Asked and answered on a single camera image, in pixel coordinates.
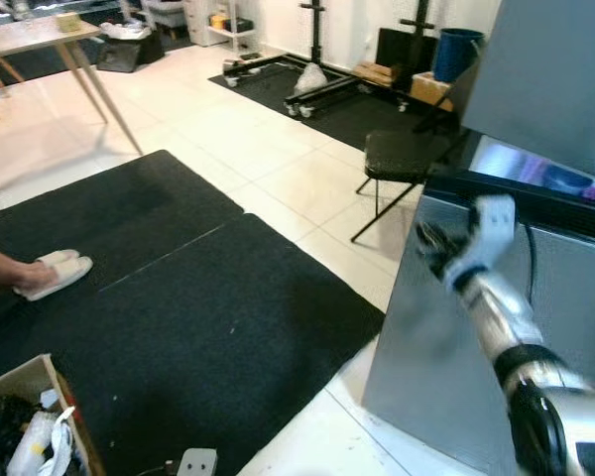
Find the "yellow box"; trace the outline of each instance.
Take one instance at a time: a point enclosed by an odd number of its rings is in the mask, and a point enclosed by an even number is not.
[[[59,13],[56,15],[59,30],[64,33],[81,30],[81,20],[75,12]]]

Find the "black stand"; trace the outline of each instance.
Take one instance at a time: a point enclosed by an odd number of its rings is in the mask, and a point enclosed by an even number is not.
[[[342,71],[321,64],[322,47],[319,44],[321,33],[321,14],[326,11],[326,9],[321,6],[321,0],[311,0],[310,3],[301,3],[299,4],[299,7],[313,11],[313,31],[312,45],[310,48],[310,62],[318,64],[328,75],[332,75],[335,77],[344,76],[345,73],[343,73]],[[278,57],[258,59],[249,62],[238,62],[235,64],[230,63],[228,67],[223,68],[223,76],[227,80],[229,86],[236,87],[241,79],[254,76],[255,73],[252,72],[253,70],[266,66],[268,64],[273,64],[275,62],[290,62],[294,65],[297,65],[300,68],[304,68],[309,63],[309,61],[304,60],[295,55],[280,55]],[[289,113],[292,116],[296,115],[292,113],[291,109],[289,110]]]
[[[410,44],[410,52],[408,54],[408,67],[402,74],[412,76],[418,71],[418,67],[421,63],[421,56],[423,51],[423,33],[425,30],[433,30],[434,25],[428,23],[427,20],[427,9],[429,8],[429,0],[418,0],[418,6],[416,7],[416,18],[414,20],[400,20],[399,23],[410,27],[415,27],[413,32],[413,41]]]
[[[415,27],[414,37],[410,45],[410,51],[408,55],[408,64],[403,67],[401,74],[404,76],[412,76],[418,72],[418,66],[421,63],[422,51],[423,51],[423,31],[431,30],[434,25],[428,23],[427,10],[429,8],[429,0],[418,0],[418,6],[416,7],[416,18],[414,20],[401,20],[402,25],[409,25]],[[339,101],[340,97],[344,94],[352,95],[358,92],[360,84],[373,84],[365,79],[360,79],[353,75],[345,75],[339,79],[329,81],[328,84],[314,89],[310,92],[301,95],[293,95],[285,100],[290,111],[299,111],[302,117],[310,117],[316,109],[321,109],[326,105]],[[407,102],[405,101],[404,94],[401,94],[400,98],[400,111],[406,110]]]
[[[321,14],[326,11],[319,0],[311,0],[310,3],[300,3],[300,8],[313,11],[313,43],[310,48],[310,61],[321,64],[321,45],[319,44],[319,33],[321,30]]]

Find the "metal panel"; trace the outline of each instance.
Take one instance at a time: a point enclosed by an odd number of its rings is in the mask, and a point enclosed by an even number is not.
[[[424,195],[415,222],[464,234],[467,211]],[[535,320],[551,348],[595,381],[595,245],[534,230]],[[529,277],[519,229],[499,270]],[[411,233],[364,396],[366,408],[443,453],[489,474],[517,473],[505,401],[473,326],[417,253]]]
[[[595,176],[595,0],[503,2],[463,124]]]

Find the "blue trash bin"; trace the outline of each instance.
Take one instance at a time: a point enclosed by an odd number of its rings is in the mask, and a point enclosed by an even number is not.
[[[434,79],[454,82],[476,60],[476,45],[482,45],[485,35],[474,30],[444,28],[434,61]]]

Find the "white wall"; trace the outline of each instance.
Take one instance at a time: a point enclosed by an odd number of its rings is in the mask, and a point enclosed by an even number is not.
[[[258,0],[261,40],[272,47],[310,56],[311,11],[300,1]],[[428,20],[438,28],[469,28],[489,34],[501,0],[430,0]],[[352,68],[374,60],[379,29],[405,30],[399,19],[413,19],[417,0],[322,0],[324,61]]]

